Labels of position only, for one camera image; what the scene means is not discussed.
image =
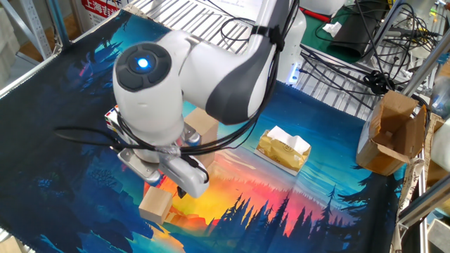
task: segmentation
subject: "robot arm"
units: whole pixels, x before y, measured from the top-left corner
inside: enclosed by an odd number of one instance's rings
[[[277,47],[265,32],[282,31],[289,12],[289,1],[264,0],[241,56],[183,31],[128,48],[113,70],[114,94],[127,128],[151,145],[171,145],[184,130],[184,100],[224,124],[247,121],[262,104]],[[132,138],[127,142],[136,144]],[[193,197],[208,187],[205,173],[186,159],[149,150],[134,153],[144,162],[160,162],[161,170]]]

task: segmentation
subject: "white container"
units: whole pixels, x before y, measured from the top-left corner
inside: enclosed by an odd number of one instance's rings
[[[300,7],[319,14],[332,15],[338,11],[346,0],[301,0]]]
[[[450,119],[433,136],[431,160],[450,171]]]
[[[15,54],[20,45],[14,35],[14,29],[3,8],[0,8],[0,88],[5,86],[9,78],[11,66],[15,62]]]

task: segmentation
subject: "small wooden cube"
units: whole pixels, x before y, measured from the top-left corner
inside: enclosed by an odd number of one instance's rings
[[[3,242],[0,242],[1,253],[22,253],[22,250],[20,249],[21,247],[23,247],[22,243],[16,240],[13,236]]]
[[[193,127],[202,136],[201,144],[210,143],[217,140],[217,130],[219,129],[219,122],[213,117],[209,116],[204,110],[196,108],[185,119],[185,123]],[[197,158],[205,168],[211,165],[214,161],[214,153],[206,155],[196,155]]]
[[[172,206],[172,194],[156,187],[150,187],[139,205],[141,218],[162,225]]]

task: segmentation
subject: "metal frame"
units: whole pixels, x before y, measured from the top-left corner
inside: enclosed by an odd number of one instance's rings
[[[417,72],[409,80],[408,85],[401,92],[405,96],[412,96],[417,88],[428,77],[429,74],[438,66],[437,59],[450,50],[450,30],[442,37],[436,48],[430,53],[425,62],[419,67]]]
[[[41,52],[42,57],[47,59],[51,56],[52,52],[50,49],[49,41],[45,35],[44,28],[42,27],[41,20],[37,15],[36,8],[34,7],[33,0],[20,0],[20,4],[25,11],[28,23],[30,24],[33,34],[37,38],[39,44],[38,51]]]
[[[49,41],[47,41],[47,38],[45,37],[41,20],[37,16],[37,12],[32,0],[20,0],[20,3],[24,8],[25,14],[32,26],[34,33],[28,28],[25,22],[23,22],[22,18],[17,14],[8,0],[0,0],[0,3],[5,8],[6,12],[9,13],[14,21],[20,26],[30,42],[41,54],[42,58],[47,59],[51,55]]]
[[[391,8],[391,11],[387,14],[387,17],[385,18],[385,20],[389,20],[389,19],[391,21],[396,20],[396,18],[389,18],[390,16],[396,17],[399,15],[398,13],[394,13],[394,11],[393,11],[394,9],[395,9],[395,7]],[[427,23],[428,29],[431,32],[437,32],[439,34],[443,34],[445,24],[448,23],[448,21],[447,21],[448,17],[449,17],[448,10],[445,9],[443,7],[443,5],[439,5],[437,7],[437,15],[434,18],[430,16],[430,18],[428,20],[425,20],[425,22]],[[383,41],[383,38],[391,39],[392,37],[378,37],[381,34],[381,30],[383,30],[384,26],[385,26],[385,24],[383,23],[382,27],[377,31],[377,34],[375,35],[375,40],[378,41],[378,44],[377,44],[378,55],[380,56],[380,59],[384,61],[383,63],[381,63],[382,68],[384,69],[385,72],[395,73],[397,71],[400,71],[400,73],[395,78],[395,82],[397,82],[397,83],[408,82],[411,78],[406,76],[404,74],[404,71],[407,71],[408,69],[413,68],[413,67],[420,67],[421,65],[423,65],[425,60],[411,56],[411,59],[410,59],[411,63],[408,65],[397,67],[397,66],[392,66],[391,64],[389,64],[389,63],[394,62],[395,56],[398,56],[399,58],[402,59],[403,57],[405,57],[406,54],[405,54],[405,52],[403,52],[403,50],[401,48],[393,47],[391,44],[388,44],[387,42]],[[372,55],[373,55],[373,52],[369,53],[364,59],[360,60],[359,62],[355,63],[354,65],[356,65],[362,69],[365,69],[367,71],[379,70],[378,66],[374,66],[374,64],[371,61],[371,59],[373,59],[373,57],[371,57]],[[422,79],[422,81],[424,81],[424,82],[421,81],[420,84],[416,87],[416,89],[415,89],[416,93],[423,94],[425,96],[431,96],[432,86],[433,86],[432,80],[434,80],[438,71],[439,71],[439,66],[432,67],[431,71],[427,75],[425,75],[425,77]]]
[[[419,178],[419,187],[423,188],[424,185],[425,175],[421,174]],[[447,176],[429,188],[426,193],[423,190],[423,194],[400,213],[399,223],[406,227],[412,226],[449,198],[450,174],[447,174]]]
[[[55,52],[59,52],[72,44],[69,40],[68,31],[65,28],[64,17],[59,8],[58,0],[46,0],[46,7],[49,10],[53,27],[56,34],[55,39],[59,46],[55,47]]]
[[[381,42],[383,41],[383,38],[386,36],[387,31],[389,29],[386,29],[386,27],[391,27],[392,24],[394,24],[394,21],[399,16],[399,13],[401,11],[400,5],[405,3],[406,0],[396,0],[394,2],[394,5],[391,7],[391,11],[387,14],[385,17],[385,20],[388,20],[387,22],[383,22],[381,27],[378,29],[377,33],[373,37],[373,41],[375,42],[375,50],[379,47]],[[372,51],[372,46],[369,45],[367,48],[367,51],[370,53],[367,54],[367,56],[363,59],[365,63],[369,63],[371,61],[371,58],[374,54],[374,51]]]

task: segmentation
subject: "open cardboard box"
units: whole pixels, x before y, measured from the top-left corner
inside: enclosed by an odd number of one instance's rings
[[[425,106],[416,117],[418,102],[394,91],[387,92],[364,124],[356,163],[388,176],[422,150],[425,136]]]
[[[438,115],[430,115],[430,125],[428,127],[427,138],[425,139],[425,169],[427,169],[427,187],[433,186],[440,179],[445,177],[448,172],[431,160],[431,145],[433,136],[439,128],[445,123]]]

